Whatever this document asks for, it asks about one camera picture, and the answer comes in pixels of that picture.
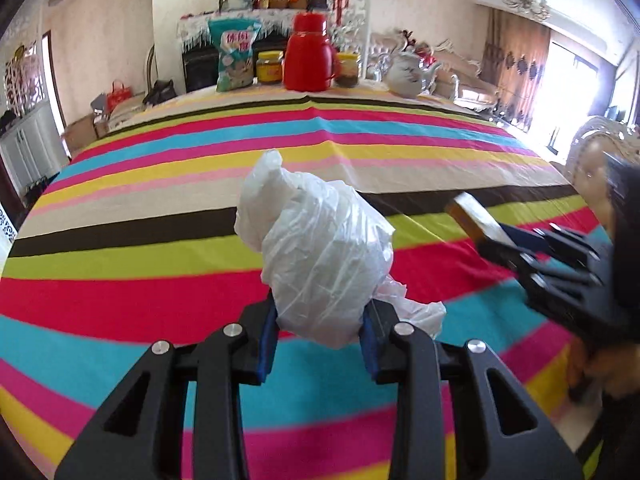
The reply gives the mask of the right hand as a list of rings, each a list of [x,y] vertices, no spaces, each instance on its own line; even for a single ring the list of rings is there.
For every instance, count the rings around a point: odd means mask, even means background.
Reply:
[[[566,380],[570,388],[589,378],[615,399],[639,392],[639,346],[620,344],[589,353],[578,338],[570,343]]]

